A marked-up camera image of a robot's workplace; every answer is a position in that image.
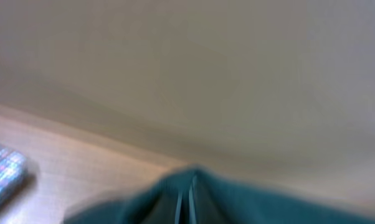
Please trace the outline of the black shirt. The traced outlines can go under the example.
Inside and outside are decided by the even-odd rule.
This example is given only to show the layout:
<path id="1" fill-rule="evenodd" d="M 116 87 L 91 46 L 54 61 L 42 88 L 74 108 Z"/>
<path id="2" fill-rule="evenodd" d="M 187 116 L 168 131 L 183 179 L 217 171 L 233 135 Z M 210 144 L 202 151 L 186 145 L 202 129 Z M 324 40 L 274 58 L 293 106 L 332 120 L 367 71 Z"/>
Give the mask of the black shirt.
<path id="1" fill-rule="evenodd" d="M 375 218 L 218 177 L 179 170 L 130 197 L 91 205 L 64 223 L 375 224 Z"/>

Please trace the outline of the plaid red blue shirt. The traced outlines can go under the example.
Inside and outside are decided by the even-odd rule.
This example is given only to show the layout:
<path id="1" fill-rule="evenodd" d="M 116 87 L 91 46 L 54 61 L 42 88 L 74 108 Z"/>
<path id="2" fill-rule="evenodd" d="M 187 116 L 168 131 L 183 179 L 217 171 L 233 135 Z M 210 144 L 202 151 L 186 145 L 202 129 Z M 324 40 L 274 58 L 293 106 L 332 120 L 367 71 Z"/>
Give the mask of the plaid red blue shirt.
<path id="1" fill-rule="evenodd" d="M 0 206 L 27 177 L 26 157 L 0 144 Z"/>

